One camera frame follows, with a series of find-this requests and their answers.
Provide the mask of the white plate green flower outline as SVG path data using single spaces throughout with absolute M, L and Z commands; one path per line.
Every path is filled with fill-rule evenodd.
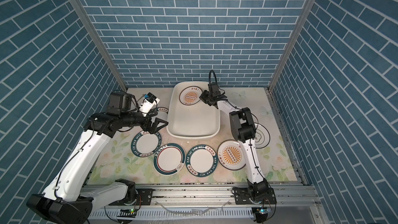
M 256 149 L 262 149 L 267 147 L 271 141 L 271 135 L 268 129 L 259 123 L 255 123 L 255 127 L 256 127 L 256 136 L 255 136 Z

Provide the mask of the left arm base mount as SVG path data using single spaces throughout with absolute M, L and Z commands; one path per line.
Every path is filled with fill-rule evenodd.
M 115 201 L 110 206 L 148 206 L 151 204 L 153 189 L 135 189 L 135 192 L 128 192 L 127 196 L 119 201 Z

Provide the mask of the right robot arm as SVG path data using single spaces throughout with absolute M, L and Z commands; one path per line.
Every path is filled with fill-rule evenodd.
M 257 128 L 250 109 L 231 103 L 216 82 L 208 84 L 208 89 L 203 91 L 200 99 L 229 116 L 232 136 L 241 146 L 245 159 L 249 199 L 254 203 L 276 205 L 273 188 L 260 168 L 255 144 Z

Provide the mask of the orange sunburst plate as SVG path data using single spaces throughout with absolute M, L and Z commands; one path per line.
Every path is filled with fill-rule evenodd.
M 185 106 L 197 104 L 201 99 L 200 96 L 203 90 L 198 86 L 190 86 L 183 89 L 179 95 L 180 103 Z
M 237 141 L 222 142 L 218 147 L 217 154 L 221 165 L 230 171 L 241 170 L 246 165 L 243 150 Z

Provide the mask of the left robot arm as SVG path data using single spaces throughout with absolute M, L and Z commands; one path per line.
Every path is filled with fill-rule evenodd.
M 159 98 L 144 95 L 142 104 L 121 90 L 110 94 L 103 113 L 94 113 L 84 125 L 76 147 L 55 179 L 41 194 L 32 194 L 27 207 L 42 219 L 55 224 L 87 224 L 93 211 L 111 203 L 135 205 L 140 197 L 135 183 L 118 179 L 111 185 L 82 194 L 81 189 L 104 147 L 122 128 L 141 127 L 155 134 L 168 125 L 157 118 Z

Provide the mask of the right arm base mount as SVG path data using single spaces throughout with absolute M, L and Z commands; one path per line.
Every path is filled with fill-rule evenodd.
M 231 193 L 237 205 L 275 205 L 277 204 L 274 189 L 268 187 L 266 191 L 254 191 L 249 188 L 233 187 Z

